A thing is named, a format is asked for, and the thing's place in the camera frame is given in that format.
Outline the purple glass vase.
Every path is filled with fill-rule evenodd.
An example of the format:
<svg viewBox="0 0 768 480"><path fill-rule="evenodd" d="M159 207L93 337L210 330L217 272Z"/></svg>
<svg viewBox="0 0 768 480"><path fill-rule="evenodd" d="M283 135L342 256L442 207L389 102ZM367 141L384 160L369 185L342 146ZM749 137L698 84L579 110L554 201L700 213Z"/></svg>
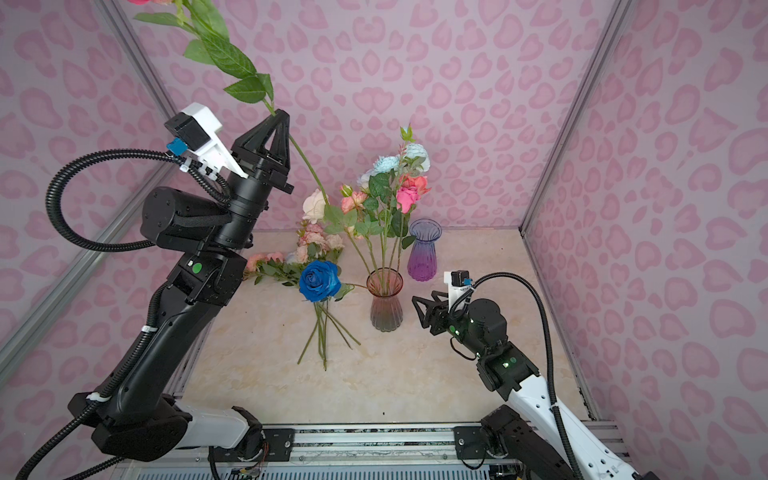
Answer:
<svg viewBox="0 0 768 480"><path fill-rule="evenodd" d="M442 227L433 219L422 218L410 225L409 233L414 242L407 265L408 274L415 281L429 281L437 273L436 242L442 236Z"/></svg>

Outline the red grey glass vase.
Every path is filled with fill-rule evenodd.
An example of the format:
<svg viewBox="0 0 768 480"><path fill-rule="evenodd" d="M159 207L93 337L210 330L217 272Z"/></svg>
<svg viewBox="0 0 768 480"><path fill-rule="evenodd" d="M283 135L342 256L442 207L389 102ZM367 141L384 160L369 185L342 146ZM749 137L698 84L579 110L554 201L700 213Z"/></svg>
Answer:
<svg viewBox="0 0 768 480"><path fill-rule="evenodd" d="M373 296L369 318L378 331L393 332L401 326L403 310L398 295L403 284L400 273L392 268L379 268L369 274L366 288Z"/></svg>

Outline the cream white rose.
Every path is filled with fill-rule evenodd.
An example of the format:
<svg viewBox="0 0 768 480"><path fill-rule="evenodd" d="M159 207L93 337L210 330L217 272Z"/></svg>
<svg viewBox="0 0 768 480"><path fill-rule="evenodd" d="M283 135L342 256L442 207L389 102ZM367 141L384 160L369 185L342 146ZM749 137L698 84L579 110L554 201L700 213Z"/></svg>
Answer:
<svg viewBox="0 0 768 480"><path fill-rule="evenodd" d="M339 212L340 206L341 204L337 205L330 203L326 194L320 189L316 189L302 204L302 219L300 222L301 224L303 221L307 220L313 224L317 223L322 226L326 233L338 234L342 237L344 249L337 265L339 265L339 261L344 255L345 248L351 246L353 249L351 242L342 234L341 227L339 226L341 216Z"/></svg>

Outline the pink spray rose stem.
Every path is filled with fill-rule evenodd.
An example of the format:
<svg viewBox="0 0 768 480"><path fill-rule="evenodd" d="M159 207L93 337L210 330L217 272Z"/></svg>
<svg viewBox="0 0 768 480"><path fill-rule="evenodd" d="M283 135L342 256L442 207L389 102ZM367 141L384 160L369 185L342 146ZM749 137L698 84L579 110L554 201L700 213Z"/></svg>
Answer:
<svg viewBox="0 0 768 480"><path fill-rule="evenodd" d="M385 292L387 232L391 223L389 194L390 189L378 180L357 190L343 185L339 207L342 234L369 272L369 290L377 294Z"/></svg>

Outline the small magenta rose bud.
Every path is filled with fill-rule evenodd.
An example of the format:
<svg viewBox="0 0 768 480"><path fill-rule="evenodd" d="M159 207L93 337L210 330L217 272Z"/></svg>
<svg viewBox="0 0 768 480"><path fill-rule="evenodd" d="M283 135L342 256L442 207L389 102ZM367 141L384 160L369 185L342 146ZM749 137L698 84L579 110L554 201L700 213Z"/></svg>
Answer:
<svg viewBox="0 0 768 480"><path fill-rule="evenodd" d="M388 209L388 223L385 228L386 236L393 240L393 246L387 267L399 270L402 263L403 251L414 242L409 233L411 211L414 209L420 195L415 187L402 187L392 198Z"/></svg>

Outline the dark blue rose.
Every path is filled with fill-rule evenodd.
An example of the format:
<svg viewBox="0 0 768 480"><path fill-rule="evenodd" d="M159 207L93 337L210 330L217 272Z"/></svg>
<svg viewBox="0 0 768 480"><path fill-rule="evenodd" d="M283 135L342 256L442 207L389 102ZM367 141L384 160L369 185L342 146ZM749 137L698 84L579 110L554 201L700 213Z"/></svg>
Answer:
<svg viewBox="0 0 768 480"><path fill-rule="evenodd" d="M329 299L342 300L356 288L366 289L359 283L343 282L341 268L331 261L315 260L306 265L299 277L299 292L311 303Z"/></svg>

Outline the red pink rose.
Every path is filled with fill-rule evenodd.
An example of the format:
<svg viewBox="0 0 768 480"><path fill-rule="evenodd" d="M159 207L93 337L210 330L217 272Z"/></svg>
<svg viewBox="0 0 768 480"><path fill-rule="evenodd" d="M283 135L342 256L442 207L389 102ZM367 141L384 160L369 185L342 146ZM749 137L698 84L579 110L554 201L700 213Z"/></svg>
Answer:
<svg viewBox="0 0 768 480"><path fill-rule="evenodd" d="M420 199L417 201L414 209L411 211L411 215L412 215L417 209L418 203L430 191L430 188L428 186L428 180L425 176L403 175L400 177L399 181L400 183L397 191L402 187L415 187L417 189L418 194L420 195Z"/></svg>

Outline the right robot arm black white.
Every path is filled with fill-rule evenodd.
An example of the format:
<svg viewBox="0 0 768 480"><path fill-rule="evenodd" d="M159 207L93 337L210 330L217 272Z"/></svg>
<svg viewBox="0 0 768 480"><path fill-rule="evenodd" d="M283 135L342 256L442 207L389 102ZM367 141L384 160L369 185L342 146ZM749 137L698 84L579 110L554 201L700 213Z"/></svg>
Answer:
<svg viewBox="0 0 768 480"><path fill-rule="evenodd" d="M550 394L538 367L513 344L507 321L492 300L472 301L451 313L446 293L414 297L419 322L474 355L478 375L504 404L481 420L486 454L521 461L541 479L656 479L638 472Z"/></svg>

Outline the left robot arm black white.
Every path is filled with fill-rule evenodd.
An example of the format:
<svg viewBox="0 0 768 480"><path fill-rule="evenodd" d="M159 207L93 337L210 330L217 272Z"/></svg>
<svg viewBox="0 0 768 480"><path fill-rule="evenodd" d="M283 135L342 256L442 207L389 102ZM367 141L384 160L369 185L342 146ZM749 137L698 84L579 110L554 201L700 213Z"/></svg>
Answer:
<svg viewBox="0 0 768 480"><path fill-rule="evenodd" d="M262 453L261 423L242 407L185 406L164 390L200 333L242 283L259 215L274 189L290 193L290 116L276 111L238 137L231 149L245 174L225 180L224 200L208 200L170 187L145 199L142 234L182 256L152 295L145 325L130 352L92 394L69 403L92 428L107 455L149 462L177 449L220 448L249 461Z"/></svg>

